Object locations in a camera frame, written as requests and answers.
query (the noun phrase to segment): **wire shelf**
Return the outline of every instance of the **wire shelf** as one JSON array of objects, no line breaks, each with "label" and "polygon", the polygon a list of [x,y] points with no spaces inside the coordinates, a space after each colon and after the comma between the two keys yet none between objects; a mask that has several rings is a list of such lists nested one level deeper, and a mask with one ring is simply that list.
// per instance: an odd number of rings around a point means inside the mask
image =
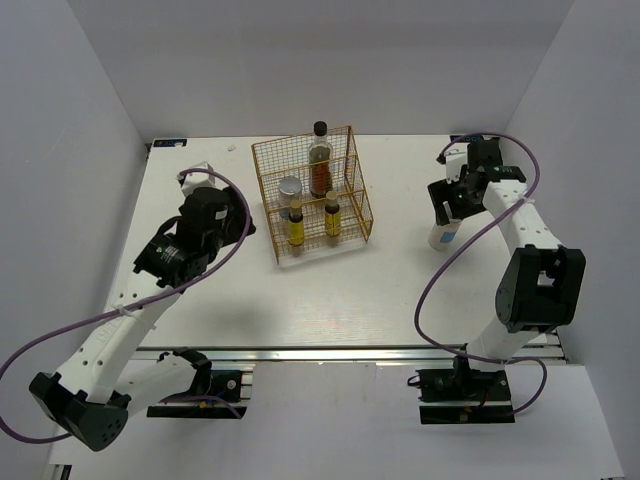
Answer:
[{"label": "wire shelf", "polygon": [[[279,263],[285,255],[298,254],[336,243],[362,239],[369,240],[373,227],[373,214],[369,204],[367,189],[362,177],[360,161],[351,126],[333,128],[327,131],[327,140],[333,147],[332,157],[314,163],[326,165],[329,174],[325,177],[325,190],[334,190],[340,205],[341,226],[337,237],[330,237],[325,231],[325,199],[311,194],[310,182],[317,188],[317,178],[312,178],[308,149],[314,134],[295,135],[254,144],[253,160],[260,185],[271,241]],[[300,179],[302,192],[302,214],[304,222],[304,242],[294,246],[289,243],[289,223],[280,215],[278,186],[285,176]]]}]

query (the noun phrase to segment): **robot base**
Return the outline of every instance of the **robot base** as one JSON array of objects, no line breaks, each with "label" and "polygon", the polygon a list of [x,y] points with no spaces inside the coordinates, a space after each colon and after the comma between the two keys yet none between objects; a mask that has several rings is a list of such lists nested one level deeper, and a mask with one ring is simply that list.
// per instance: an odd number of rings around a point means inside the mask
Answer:
[{"label": "robot base", "polygon": [[514,423],[511,391],[503,370],[460,376],[460,369],[419,370],[420,423]]},{"label": "robot base", "polygon": [[[240,370],[211,370],[211,386],[206,395],[216,395],[234,405],[240,402],[242,391],[242,374]],[[227,418],[236,420],[237,417],[224,406],[200,408],[198,405],[154,405],[147,409],[149,418]],[[235,407],[240,416],[244,417],[247,407]]]}]

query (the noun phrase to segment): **glass bottle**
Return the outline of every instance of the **glass bottle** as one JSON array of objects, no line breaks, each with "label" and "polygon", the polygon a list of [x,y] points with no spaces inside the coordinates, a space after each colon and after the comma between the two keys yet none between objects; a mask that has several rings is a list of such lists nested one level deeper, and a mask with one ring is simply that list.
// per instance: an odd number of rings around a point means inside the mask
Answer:
[{"label": "glass bottle", "polygon": [[329,161],[333,147],[327,141],[327,124],[316,122],[313,125],[315,137],[309,146],[309,191],[315,198],[324,198],[332,188]]},{"label": "glass bottle", "polygon": [[324,207],[324,229],[330,237],[340,235],[340,204],[335,190],[327,192],[327,204]]},{"label": "glass bottle", "polygon": [[291,200],[289,204],[289,243],[295,247],[304,243],[303,220],[302,202]]}]

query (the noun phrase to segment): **small bottle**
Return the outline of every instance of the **small bottle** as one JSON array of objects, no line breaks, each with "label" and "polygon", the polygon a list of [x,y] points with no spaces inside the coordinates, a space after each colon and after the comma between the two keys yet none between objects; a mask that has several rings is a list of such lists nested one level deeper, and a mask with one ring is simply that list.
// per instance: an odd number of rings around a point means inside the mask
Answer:
[{"label": "small bottle", "polygon": [[431,248],[444,251],[449,248],[449,243],[453,241],[460,228],[462,220],[449,219],[448,225],[433,224],[431,233],[429,234],[429,245]]},{"label": "small bottle", "polygon": [[289,204],[289,243],[293,246],[304,243],[304,222],[300,200],[291,200]]},{"label": "small bottle", "polygon": [[327,204],[324,206],[324,229],[330,237],[340,235],[340,204],[335,190],[327,192]]},{"label": "small bottle", "polygon": [[300,199],[302,182],[297,177],[282,177],[278,183],[278,203],[280,204],[280,216],[289,217],[289,205],[292,200]]},{"label": "small bottle", "polygon": [[332,187],[329,160],[333,147],[327,141],[327,124],[316,122],[313,125],[315,138],[309,146],[309,191],[315,198],[324,198]]}]

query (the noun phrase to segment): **bottle cap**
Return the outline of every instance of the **bottle cap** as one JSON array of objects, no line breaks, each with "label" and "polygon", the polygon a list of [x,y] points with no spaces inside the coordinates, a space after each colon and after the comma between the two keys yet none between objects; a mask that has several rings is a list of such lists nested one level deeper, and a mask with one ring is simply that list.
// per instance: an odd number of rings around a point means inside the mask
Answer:
[{"label": "bottle cap", "polygon": [[327,205],[329,205],[330,207],[335,207],[336,205],[338,205],[338,194],[335,190],[329,190],[327,192],[326,198]]},{"label": "bottle cap", "polygon": [[290,215],[295,217],[302,215],[302,202],[297,198],[291,200],[291,203],[289,204],[289,212]]},{"label": "bottle cap", "polygon": [[315,133],[319,137],[324,137],[327,134],[327,124],[324,122],[314,123],[313,133]]}]

